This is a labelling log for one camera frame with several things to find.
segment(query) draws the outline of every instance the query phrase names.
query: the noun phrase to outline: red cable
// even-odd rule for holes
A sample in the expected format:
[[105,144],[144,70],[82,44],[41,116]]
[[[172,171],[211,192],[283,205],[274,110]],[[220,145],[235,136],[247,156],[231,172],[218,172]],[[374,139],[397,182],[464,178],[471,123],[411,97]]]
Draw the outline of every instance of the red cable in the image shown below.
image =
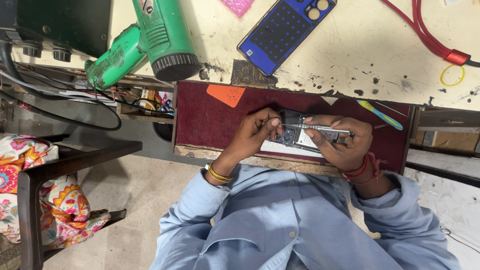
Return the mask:
[[471,55],[456,49],[449,49],[438,41],[428,31],[423,19],[421,17],[421,0],[412,0],[413,21],[405,15],[398,7],[392,4],[389,0],[381,0],[385,5],[395,11],[405,22],[407,22],[417,33],[422,43],[435,55],[441,57],[443,60],[454,65],[462,66],[464,64],[480,67],[480,62],[472,61]]
[[445,58],[447,55],[445,55],[445,52],[443,52],[443,50],[440,50],[438,48],[438,46],[436,46],[436,44],[431,41],[421,30],[420,30],[420,27],[418,25],[418,19],[417,19],[417,10],[416,10],[416,0],[412,0],[413,1],[413,11],[414,11],[414,16],[413,16],[413,19],[415,22],[413,22],[412,20],[410,20],[410,18],[408,16],[405,15],[405,13],[403,13],[398,7],[396,7],[394,4],[392,4],[389,0],[381,0],[383,3],[385,3],[389,8],[391,8],[393,11],[395,11],[400,17],[402,17],[405,22],[407,22],[412,28],[413,30],[417,33],[417,35],[419,36],[420,40],[422,41],[423,44],[425,44],[425,46],[430,50],[432,51],[435,55],[439,56],[439,57],[442,57],[442,58]]
[[442,43],[440,43],[440,41],[438,41],[432,34],[430,34],[430,32],[428,31],[427,27],[425,26],[425,24],[423,23],[423,18],[421,16],[421,0],[418,0],[417,1],[417,4],[418,4],[418,7],[417,7],[417,11],[418,11],[418,20],[419,20],[419,23],[420,23],[420,27],[422,28],[423,32],[431,39],[433,40],[440,48],[442,48],[446,53],[450,53],[452,50],[445,47]]

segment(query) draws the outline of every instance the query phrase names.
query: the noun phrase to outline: white workbench surface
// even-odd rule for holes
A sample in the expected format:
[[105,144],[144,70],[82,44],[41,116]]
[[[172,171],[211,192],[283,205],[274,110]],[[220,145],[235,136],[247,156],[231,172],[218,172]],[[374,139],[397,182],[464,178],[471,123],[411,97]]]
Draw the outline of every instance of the white workbench surface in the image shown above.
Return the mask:
[[[199,62],[216,67],[208,70],[210,82],[230,84],[233,60],[244,59],[236,50],[238,43],[276,0],[255,0],[241,19],[220,0],[181,2]],[[410,0],[392,3],[411,17]],[[424,0],[422,10],[426,26],[440,42],[480,61],[480,0],[461,0],[449,6],[444,0]],[[112,0],[110,42],[135,21],[131,0]],[[83,69],[87,59],[73,55],[70,63],[62,63],[53,60],[52,53],[47,51],[41,59],[23,55],[20,48],[14,51],[15,61],[73,69]],[[355,90],[360,89],[364,99],[480,110],[480,98],[476,96],[480,92],[480,68],[465,66],[464,81],[446,87],[440,83],[440,74],[449,65],[429,52],[414,31],[380,0],[338,0],[332,12],[274,76],[278,78],[278,88],[292,91],[324,94],[334,89],[359,98]],[[133,73],[153,75],[148,61]],[[454,83],[460,76],[461,69],[452,67],[444,80]],[[374,78],[379,79],[378,84],[373,83]]]

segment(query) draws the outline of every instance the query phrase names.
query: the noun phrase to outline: red velvet mat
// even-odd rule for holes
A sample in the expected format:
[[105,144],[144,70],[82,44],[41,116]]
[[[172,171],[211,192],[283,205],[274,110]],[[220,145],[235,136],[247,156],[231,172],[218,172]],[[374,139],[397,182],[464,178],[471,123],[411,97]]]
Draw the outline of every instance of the red velvet mat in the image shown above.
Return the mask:
[[[370,123],[372,126],[384,124],[379,117],[366,110],[355,100],[339,99],[330,106],[322,97],[288,93],[273,90],[247,89],[235,108],[207,94],[208,85],[181,82],[177,94],[178,122],[177,143],[224,149],[233,138],[244,115],[266,107],[274,110],[285,108],[309,114],[330,114],[353,117]],[[399,131],[391,126],[373,130],[373,143],[370,151],[378,159],[387,163],[380,165],[383,170],[398,172],[402,166],[407,117],[379,104],[372,104],[379,111],[393,117],[404,126]],[[398,111],[407,115],[409,106],[395,105]],[[312,158],[281,153],[259,152],[273,156],[327,162],[322,158]]]

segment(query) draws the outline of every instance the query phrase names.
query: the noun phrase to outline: hand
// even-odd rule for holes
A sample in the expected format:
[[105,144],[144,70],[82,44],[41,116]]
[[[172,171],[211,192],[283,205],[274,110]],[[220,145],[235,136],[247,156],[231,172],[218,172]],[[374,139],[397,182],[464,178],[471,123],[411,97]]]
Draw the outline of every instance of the hand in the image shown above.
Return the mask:
[[[212,164],[212,169],[223,176],[231,175],[241,160],[253,156],[260,150],[264,140],[268,138],[275,140],[277,134],[283,135],[280,123],[280,115],[271,108],[245,116],[230,144]],[[224,184],[215,180],[209,173],[205,174],[205,178],[213,185]]]
[[271,108],[245,116],[222,154],[228,155],[237,163],[253,156],[260,150],[264,140],[275,140],[277,133],[283,134],[280,122],[280,115]]
[[305,134],[312,138],[313,143],[318,147],[323,157],[337,168],[344,171],[358,169],[363,163],[363,157],[372,144],[372,126],[353,118],[331,115],[315,115],[305,119],[309,125],[326,125],[335,129],[348,129],[355,133],[355,138],[347,134],[340,134],[345,137],[345,144],[331,144],[320,132],[314,129],[306,129]]

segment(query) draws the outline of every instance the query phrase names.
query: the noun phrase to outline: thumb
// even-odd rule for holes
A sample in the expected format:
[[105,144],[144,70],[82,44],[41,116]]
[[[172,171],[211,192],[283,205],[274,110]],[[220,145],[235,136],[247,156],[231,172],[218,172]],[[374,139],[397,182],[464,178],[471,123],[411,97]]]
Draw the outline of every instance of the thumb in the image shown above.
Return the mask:
[[320,132],[307,128],[305,134],[312,139],[312,142],[318,147],[324,157],[331,156],[336,152],[333,145]]
[[278,118],[272,118],[268,120],[262,128],[257,132],[256,136],[259,140],[265,140],[267,136],[269,136],[276,127],[280,124],[280,120]]

